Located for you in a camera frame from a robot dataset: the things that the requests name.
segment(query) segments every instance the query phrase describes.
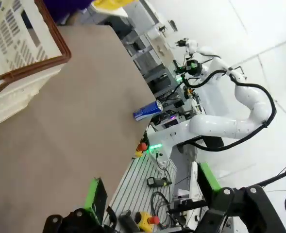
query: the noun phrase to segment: green light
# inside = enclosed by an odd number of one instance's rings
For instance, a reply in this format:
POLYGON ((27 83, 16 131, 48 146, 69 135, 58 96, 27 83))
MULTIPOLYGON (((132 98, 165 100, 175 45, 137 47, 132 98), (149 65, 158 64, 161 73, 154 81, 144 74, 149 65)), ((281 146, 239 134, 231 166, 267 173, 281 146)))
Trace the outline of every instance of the green light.
POLYGON ((162 144, 156 144, 156 145, 150 146, 149 149, 152 150, 152 149, 159 148, 159 147, 162 147, 162 144))

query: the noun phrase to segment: basket hole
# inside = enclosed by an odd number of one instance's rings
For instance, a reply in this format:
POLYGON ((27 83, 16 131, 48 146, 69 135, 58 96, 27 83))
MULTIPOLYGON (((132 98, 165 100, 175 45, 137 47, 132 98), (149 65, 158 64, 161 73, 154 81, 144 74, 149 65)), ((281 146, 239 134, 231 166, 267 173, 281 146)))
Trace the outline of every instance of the basket hole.
MULTIPOLYGON (((24 24, 25 24, 26 28, 27 29, 32 29, 33 28, 32 23, 30 22, 29 18, 27 17, 27 14, 26 14, 25 11, 23 11, 21 13, 21 17, 22 17, 22 19, 24 21, 24 24)), ((35 46, 38 47, 40 45, 40 41, 39 41, 39 38, 38 38, 35 30, 28 30, 28 33, 30 34, 30 36, 31 36, 35 46)))

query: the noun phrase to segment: purple cloth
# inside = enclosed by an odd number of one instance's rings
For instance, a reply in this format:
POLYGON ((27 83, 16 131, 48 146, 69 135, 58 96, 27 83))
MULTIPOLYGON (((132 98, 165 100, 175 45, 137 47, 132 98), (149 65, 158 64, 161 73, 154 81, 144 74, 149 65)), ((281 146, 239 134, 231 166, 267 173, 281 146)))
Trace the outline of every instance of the purple cloth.
POLYGON ((56 23, 68 14, 87 8, 91 2, 92 0, 44 0, 50 15, 56 23))

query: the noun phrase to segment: bolt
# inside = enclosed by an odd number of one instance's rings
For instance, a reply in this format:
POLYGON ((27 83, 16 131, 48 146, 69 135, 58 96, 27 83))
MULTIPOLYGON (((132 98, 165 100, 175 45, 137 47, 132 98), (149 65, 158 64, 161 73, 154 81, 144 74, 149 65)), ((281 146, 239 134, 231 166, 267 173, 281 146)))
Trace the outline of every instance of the bolt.
POLYGON ((230 194, 230 190, 229 189, 225 189, 224 190, 224 194, 229 195, 230 194))
POLYGON ((251 193, 256 193, 256 188, 251 188, 251 193))

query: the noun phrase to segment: blue can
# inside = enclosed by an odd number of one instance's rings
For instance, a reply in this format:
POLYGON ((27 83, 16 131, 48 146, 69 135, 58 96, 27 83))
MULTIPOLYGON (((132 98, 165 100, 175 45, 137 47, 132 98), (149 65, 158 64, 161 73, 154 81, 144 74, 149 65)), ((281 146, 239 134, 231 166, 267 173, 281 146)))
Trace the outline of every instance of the blue can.
POLYGON ((162 104, 160 101, 156 100, 155 102, 152 102, 142 108, 140 108, 138 111, 133 113, 133 116, 136 121, 139 121, 141 119, 151 117, 152 115, 159 113, 163 110, 162 104))

